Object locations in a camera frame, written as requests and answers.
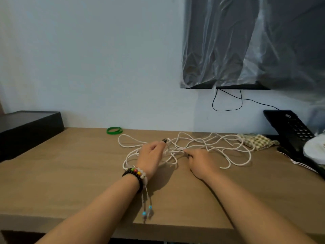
checkered fabric pouch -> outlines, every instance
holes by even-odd
[[[238,134],[240,137],[244,138],[244,144],[253,148],[255,146],[256,151],[269,148],[273,145],[279,145],[280,142],[277,140],[270,140],[269,138],[261,134]]]

wooden desk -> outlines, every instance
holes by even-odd
[[[143,141],[178,134],[146,130],[124,133]],[[206,135],[193,133],[195,137]],[[107,135],[105,129],[68,128],[21,156],[2,162],[0,229],[48,232],[89,204],[123,173],[122,162],[133,148],[120,147],[117,138]],[[238,163],[247,158],[247,154],[236,151],[230,154]],[[213,156],[220,166],[227,164],[222,155]],[[232,165],[223,172],[312,238],[320,243],[325,240],[325,182],[314,172],[292,164],[275,148],[256,151],[248,166]],[[143,223],[138,195],[114,237],[242,242],[214,195],[192,175],[186,158],[179,159],[177,169],[162,166],[148,189],[155,212],[152,219]]]

plastic cover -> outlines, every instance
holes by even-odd
[[[325,0],[188,0],[181,87],[254,84],[325,98]]]

green rubber band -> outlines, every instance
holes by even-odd
[[[110,130],[112,129],[117,129],[116,131],[114,132],[109,132]],[[109,127],[107,130],[106,130],[106,133],[107,134],[120,134],[120,133],[123,133],[123,129],[121,127]]]

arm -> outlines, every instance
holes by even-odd
[[[206,150],[186,150],[193,174],[212,188],[249,244],[315,244],[284,217],[223,175]]]
[[[136,166],[146,173],[148,180],[156,172],[164,148],[162,141],[141,148]],[[64,220],[37,243],[108,243],[138,190],[139,181],[134,175],[123,176],[90,205]]]

